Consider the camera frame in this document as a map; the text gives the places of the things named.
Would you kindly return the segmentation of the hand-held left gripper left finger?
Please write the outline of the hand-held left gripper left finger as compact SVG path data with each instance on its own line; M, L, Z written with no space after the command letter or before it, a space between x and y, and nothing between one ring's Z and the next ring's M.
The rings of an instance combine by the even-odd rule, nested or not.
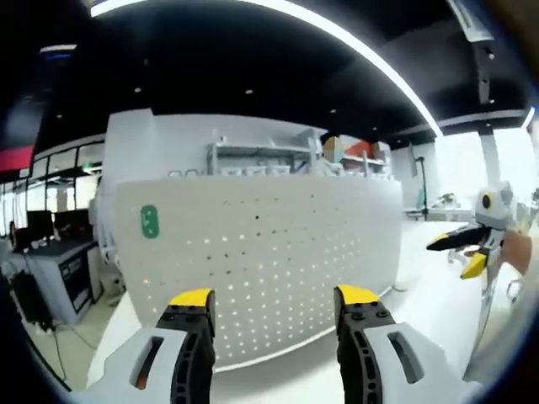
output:
M216 362L215 292L174 297L153 327L143 327L105 361L89 403L208 403Z

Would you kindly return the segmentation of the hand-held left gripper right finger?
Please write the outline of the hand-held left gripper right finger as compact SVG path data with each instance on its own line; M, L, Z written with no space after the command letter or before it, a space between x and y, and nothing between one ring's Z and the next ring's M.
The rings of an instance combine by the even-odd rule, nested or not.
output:
M346 403L464 403L467 382L443 349L391 312L370 290L334 288L337 360Z

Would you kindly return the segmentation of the person's right hand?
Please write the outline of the person's right hand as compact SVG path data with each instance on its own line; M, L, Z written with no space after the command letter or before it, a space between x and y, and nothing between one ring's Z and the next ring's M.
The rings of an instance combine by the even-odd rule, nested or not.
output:
M507 231L504 235L500 259L525 275L531 261L532 240L517 231Z

